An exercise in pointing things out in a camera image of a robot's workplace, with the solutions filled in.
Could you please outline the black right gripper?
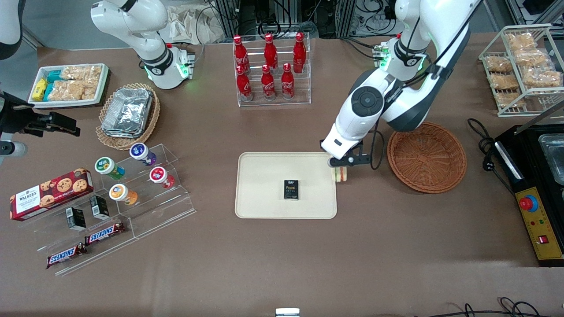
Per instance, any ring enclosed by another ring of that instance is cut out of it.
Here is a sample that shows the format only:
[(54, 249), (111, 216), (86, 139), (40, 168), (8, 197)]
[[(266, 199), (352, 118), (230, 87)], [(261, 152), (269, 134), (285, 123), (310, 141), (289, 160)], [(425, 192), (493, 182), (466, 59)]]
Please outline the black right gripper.
[(80, 136), (81, 129), (74, 125), (64, 125), (68, 118), (57, 112), (50, 112), (49, 117), (33, 110), (33, 106), (9, 93), (1, 93), (0, 130), (6, 134), (32, 134), (42, 137), (44, 132), (60, 132)]

